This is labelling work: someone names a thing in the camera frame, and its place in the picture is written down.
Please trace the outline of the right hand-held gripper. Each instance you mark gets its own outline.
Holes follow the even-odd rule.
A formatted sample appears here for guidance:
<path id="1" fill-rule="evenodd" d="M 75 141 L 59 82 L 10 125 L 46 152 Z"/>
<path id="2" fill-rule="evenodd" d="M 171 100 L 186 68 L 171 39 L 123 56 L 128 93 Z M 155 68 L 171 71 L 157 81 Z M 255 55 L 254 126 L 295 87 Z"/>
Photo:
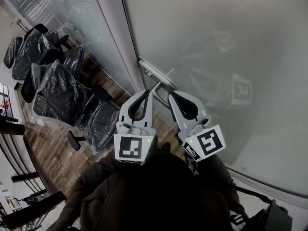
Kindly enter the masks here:
<path id="1" fill-rule="evenodd" d="M 201 100 L 182 91 L 171 91 L 168 102 L 181 130 L 178 133 L 180 145 L 191 159 L 200 162 L 226 148 L 220 126 L 213 125 Z"/>

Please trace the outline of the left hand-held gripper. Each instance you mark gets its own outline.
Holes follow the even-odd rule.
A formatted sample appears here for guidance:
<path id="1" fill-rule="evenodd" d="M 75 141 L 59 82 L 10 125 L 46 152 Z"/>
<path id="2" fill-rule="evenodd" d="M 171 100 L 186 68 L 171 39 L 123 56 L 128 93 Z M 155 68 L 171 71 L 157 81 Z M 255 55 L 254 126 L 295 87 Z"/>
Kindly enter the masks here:
<path id="1" fill-rule="evenodd" d="M 142 115 L 136 118 L 142 102 Z M 114 135 L 115 159 L 122 163 L 144 164 L 156 136 L 152 124 L 153 94 L 150 90 L 143 90 L 121 106 L 117 134 Z"/>

